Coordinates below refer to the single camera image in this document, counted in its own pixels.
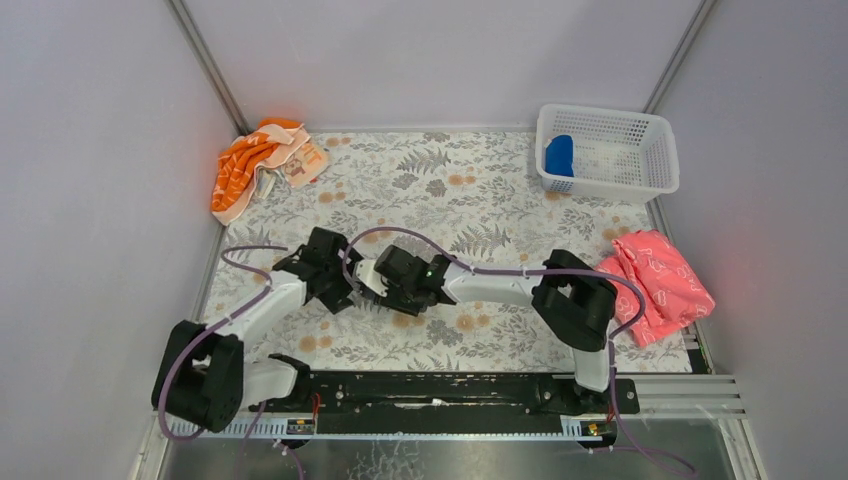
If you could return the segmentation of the blue towel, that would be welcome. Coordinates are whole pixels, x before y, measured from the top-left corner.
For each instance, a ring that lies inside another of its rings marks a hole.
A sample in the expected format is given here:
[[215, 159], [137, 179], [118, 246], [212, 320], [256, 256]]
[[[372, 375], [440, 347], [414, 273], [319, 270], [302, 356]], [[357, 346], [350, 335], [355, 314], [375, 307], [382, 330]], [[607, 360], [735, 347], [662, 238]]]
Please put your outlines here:
[[574, 140], [570, 135], [558, 135], [545, 146], [544, 171], [552, 176], [574, 176]]

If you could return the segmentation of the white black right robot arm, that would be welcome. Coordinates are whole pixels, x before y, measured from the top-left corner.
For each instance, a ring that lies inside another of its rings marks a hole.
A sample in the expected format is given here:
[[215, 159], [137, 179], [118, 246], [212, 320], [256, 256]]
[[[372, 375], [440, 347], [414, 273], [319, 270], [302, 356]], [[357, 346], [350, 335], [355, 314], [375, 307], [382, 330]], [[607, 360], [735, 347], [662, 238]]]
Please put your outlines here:
[[360, 291], [377, 305], [417, 316], [436, 305], [489, 302], [531, 308], [573, 351], [575, 381], [603, 393], [610, 383], [607, 329], [616, 288], [566, 250], [529, 269], [463, 266], [444, 254], [426, 261], [399, 247], [353, 270]]

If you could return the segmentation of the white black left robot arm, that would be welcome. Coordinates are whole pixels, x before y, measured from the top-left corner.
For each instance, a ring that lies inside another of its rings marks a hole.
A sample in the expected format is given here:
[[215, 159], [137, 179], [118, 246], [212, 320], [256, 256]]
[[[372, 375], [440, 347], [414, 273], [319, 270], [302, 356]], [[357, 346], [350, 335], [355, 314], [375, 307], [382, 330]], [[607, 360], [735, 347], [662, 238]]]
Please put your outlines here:
[[318, 300], [337, 314], [352, 306], [349, 281], [363, 259], [347, 238], [321, 227], [261, 277], [252, 298], [213, 324], [183, 320], [173, 327], [151, 393], [162, 432], [175, 417], [199, 433], [218, 433], [249, 407], [281, 400], [294, 408], [314, 398], [311, 369], [291, 356], [248, 361], [246, 353], [284, 317]]

